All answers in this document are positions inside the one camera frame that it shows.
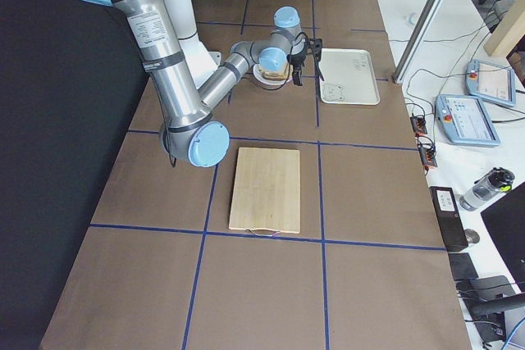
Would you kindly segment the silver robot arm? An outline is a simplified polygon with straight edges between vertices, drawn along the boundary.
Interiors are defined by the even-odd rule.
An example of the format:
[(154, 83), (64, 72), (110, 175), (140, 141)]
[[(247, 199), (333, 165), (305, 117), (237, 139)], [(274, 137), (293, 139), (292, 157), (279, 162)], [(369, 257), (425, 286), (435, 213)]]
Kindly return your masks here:
[(230, 144), (227, 128), (212, 111), (254, 66), (278, 72), (302, 84), (307, 55), (321, 60), (322, 41), (302, 30), (293, 7), (274, 14), (275, 28), (266, 40), (241, 41), (222, 64), (199, 40), (191, 0), (81, 0), (121, 11), (127, 19), (146, 73), (161, 104), (161, 144), (171, 162), (215, 166)]

